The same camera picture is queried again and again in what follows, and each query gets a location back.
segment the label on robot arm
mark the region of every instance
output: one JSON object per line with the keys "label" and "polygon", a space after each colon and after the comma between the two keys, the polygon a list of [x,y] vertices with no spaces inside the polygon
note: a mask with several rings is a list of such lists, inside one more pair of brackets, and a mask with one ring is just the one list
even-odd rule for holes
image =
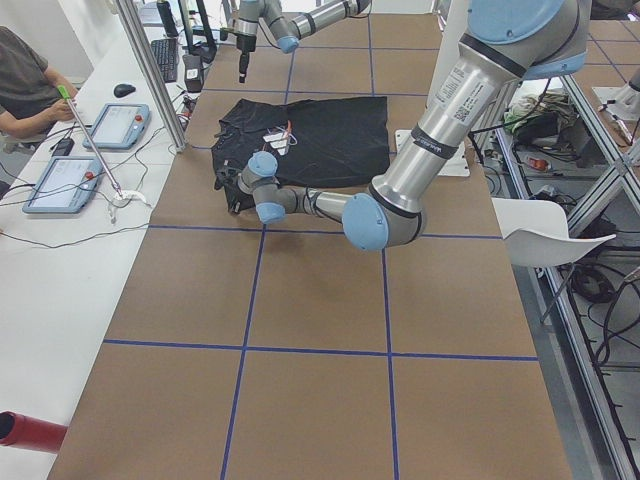
{"label": "label on robot arm", "polygon": [[443,110],[452,112],[454,120],[468,127],[476,121],[482,111],[477,110],[484,109],[494,91],[469,72],[455,67],[436,94],[435,101]]}

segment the person's arm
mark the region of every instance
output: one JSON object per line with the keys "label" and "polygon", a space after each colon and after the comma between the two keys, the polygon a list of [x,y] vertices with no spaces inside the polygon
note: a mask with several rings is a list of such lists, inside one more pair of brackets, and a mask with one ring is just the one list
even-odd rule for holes
{"label": "person's arm", "polygon": [[69,95],[71,95],[71,98],[74,98],[78,93],[78,89],[74,87],[71,82],[69,82],[69,80],[67,80],[67,78],[57,70],[51,67],[47,67],[47,69],[43,73],[50,85],[54,87],[58,87],[58,85],[64,85],[67,89],[67,92],[69,92]]}
{"label": "person's arm", "polygon": [[20,120],[7,111],[1,113],[0,131],[16,138],[29,138],[42,132],[55,122],[71,120],[72,118],[73,113],[69,105],[65,100],[60,99],[42,112]]}

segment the red cylinder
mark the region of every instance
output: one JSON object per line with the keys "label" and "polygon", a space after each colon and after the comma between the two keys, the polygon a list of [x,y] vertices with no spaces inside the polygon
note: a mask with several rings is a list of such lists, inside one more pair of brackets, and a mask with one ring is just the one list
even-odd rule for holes
{"label": "red cylinder", "polygon": [[0,413],[0,445],[58,453],[66,433],[64,425],[19,413]]}

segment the green tip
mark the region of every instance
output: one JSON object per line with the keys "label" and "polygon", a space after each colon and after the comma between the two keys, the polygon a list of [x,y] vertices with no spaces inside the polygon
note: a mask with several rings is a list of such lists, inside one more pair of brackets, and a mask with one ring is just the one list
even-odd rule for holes
{"label": "green tip", "polygon": [[69,92],[67,92],[67,88],[64,85],[58,85],[58,91],[65,100],[69,100],[71,98],[71,95],[69,95]]}

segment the person's hand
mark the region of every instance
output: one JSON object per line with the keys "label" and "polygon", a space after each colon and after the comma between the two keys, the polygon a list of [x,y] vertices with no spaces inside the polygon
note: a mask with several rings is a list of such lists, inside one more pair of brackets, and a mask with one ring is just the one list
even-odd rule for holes
{"label": "person's hand", "polygon": [[60,99],[49,107],[49,117],[52,122],[64,122],[73,119],[73,112],[67,101]]}

